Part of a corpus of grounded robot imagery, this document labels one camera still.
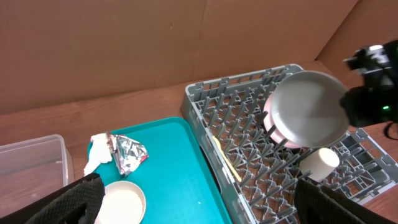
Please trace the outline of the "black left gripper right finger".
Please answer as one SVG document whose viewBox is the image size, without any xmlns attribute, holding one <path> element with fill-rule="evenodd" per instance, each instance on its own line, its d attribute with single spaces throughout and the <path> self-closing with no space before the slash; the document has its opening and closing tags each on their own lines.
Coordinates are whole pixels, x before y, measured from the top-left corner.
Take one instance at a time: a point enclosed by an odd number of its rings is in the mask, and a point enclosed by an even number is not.
<svg viewBox="0 0 398 224">
<path fill-rule="evenodd" d="M 294 206 L 301 224 L 395 224 L 308 177 L 297 182 Z"/>
</svg>

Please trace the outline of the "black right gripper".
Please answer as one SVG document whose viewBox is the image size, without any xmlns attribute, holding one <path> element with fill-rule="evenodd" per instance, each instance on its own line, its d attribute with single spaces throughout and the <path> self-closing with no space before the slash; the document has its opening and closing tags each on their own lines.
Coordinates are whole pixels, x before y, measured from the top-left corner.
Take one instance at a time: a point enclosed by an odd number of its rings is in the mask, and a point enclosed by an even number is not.
<svg viewBox="0 0 398 224">
<path fill-rule="evenodd" d="M 349 124 L 363 128 L 396 123 L 397 41 L 363 47 L 344 63 L 363 80 L 363 85 L 349 89 L 340 100 Z"/>
</svg>

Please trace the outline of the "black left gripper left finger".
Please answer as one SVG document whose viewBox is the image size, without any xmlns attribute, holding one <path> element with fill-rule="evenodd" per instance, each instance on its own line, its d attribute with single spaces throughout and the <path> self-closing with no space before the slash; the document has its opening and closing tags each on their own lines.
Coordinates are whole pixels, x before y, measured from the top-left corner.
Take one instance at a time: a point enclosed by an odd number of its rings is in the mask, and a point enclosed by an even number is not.
<svg viewBox="0 0 398 224">
<path fill-rule="evenodd" d="M 1 218 L 7 224 L 94 224 L 105 196 L 97 173 L 74 181 L 50 195 Z"/>
</svg>

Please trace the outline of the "white paper cup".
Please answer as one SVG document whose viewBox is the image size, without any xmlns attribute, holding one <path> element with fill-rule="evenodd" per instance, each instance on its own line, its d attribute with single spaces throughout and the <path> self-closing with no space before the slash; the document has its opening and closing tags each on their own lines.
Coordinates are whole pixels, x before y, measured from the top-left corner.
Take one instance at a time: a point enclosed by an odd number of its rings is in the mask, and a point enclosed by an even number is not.
<svg viewBox="0 0 398 224">
<path fill-rule="evenodd" d="M 327 178 L 340 164 L 338 155 L 329 148 L 320 148 L 311 153 L 299 164 L 301 172 L 309 172 L 314 181 L 321 182 Z"/>
</svg>

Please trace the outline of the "grey bowl of rice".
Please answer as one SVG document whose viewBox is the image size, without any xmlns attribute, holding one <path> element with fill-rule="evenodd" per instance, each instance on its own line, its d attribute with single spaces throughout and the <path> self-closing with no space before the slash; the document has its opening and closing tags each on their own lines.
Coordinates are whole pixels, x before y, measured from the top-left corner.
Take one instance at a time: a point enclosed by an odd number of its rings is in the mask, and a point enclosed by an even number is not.
<svg viewBox="0 0 398 224">
<path fill-rule="evenodd" d="M 139 224 L 146 212 L 146 198 L 136 184 L 121 180 L 105 187 L 105 196 L 94 224 Z"/>
</svg>

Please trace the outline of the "white napkin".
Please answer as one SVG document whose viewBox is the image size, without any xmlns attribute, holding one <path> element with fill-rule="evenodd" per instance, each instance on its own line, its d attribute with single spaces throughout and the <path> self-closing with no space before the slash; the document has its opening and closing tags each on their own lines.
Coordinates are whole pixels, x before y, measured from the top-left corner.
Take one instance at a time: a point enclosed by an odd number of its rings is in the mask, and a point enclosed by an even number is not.
<svg viewBox="0 0 398 224">
<path fill-rule="evenodd" d="M 88 154 L 88 162 L 83 169 L 84 175 L 94 172 L 99 165 L 109 163 L 113 160 L 106 133 L 92 136 L 90 143 L 91 149 Z"/>
</svg>

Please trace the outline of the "foil wrapper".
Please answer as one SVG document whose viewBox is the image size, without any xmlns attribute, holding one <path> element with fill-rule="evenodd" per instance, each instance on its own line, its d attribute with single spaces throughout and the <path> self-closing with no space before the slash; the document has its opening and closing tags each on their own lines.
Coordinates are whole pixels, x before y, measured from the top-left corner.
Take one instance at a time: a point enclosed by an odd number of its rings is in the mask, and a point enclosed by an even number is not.
<svg viewBox="0 0 398 224">
<path fill-rule="evenodd" d="M 146 147 L 122 134 L 106 133 L 110 154 L 121 177 L 134 172 L 148 157 Z"/>
</svg>

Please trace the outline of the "small grey plate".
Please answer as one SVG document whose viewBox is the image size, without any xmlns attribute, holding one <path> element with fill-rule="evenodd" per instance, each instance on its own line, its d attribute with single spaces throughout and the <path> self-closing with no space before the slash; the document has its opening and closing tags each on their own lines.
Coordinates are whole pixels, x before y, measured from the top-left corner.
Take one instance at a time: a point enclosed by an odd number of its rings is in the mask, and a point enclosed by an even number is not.
<svg viewBox="0 0 398 224">
<path fill-rule="evenodd" d="M 271 116 L 280 133 L 294 144 L 325 147 L 349 128 L 340 100 L 348 91 L 335 77 L 301 71 L 284 78 L 272 94 Z"/>
</svg>

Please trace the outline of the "yellow plastic spoon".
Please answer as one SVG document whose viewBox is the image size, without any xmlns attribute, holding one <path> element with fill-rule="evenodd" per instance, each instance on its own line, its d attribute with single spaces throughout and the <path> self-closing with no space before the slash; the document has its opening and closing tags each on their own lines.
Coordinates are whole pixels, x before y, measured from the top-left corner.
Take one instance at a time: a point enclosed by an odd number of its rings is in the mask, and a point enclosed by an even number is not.
<svg viewBox="0 0 398 224">
<path fill-rule="evenodd" d="M 229 170 L 231 171 L 231 173 L 234 175 L 235 179 L 238 182 L 242 181 L 242 178 L 240 177 L 240 175 L 237 173 L 236 169 L 232 166 L 232 163 L 229 161 L 229 159 L 226 157 L 225 153 L 223 152 L 222 148 L 221 148 L 221 144 L 219 142 L 219 140 L 217 139 L 217 137 L 212 136 L 214 142 L 216 143 L 217 149 L 219 150 L 220 154 L 222 155 L 225 163 L 227 164 Z"/>
</svg>

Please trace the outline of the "large pinkish white plate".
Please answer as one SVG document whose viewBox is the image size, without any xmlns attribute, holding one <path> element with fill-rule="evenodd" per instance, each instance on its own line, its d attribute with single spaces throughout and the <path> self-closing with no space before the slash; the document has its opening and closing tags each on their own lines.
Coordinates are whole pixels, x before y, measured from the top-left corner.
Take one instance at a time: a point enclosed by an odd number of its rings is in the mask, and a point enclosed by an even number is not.
<svg viewBox="0 0 398 224">
<path fill-rule="evenodd" d="M 263 112 L 267 113 L 267 115 L 263 119 L 264 127 L 265 127 L 267 132 L 270 132 L 271 128 L 274 125 L 274 121 L 273 121 L 272 115 L 271 115 L 272 98 L 273 98 L 273 93 L 271 93 L 269 95 L 268 99 L 265 102 L 264 109 L 263 109 Z M 271 139 L 274 142 L 276 142 L 277 144 L 279 144 L 285 139 L 285 136 L 282 135 L 282 133 L 277 128 L 275 128 L 275 130 L 271 134 Z M 295 144 L 294 142 L 292 142 L 290 140 L 287 140 L 287 142 L 285 143 L 284 146 L 287 147 L 287 148 L 291 148 L 291 149 L 295 149 L 295 148 L 300 148 L 301 147 L 300 145 Z"/>
</svg>

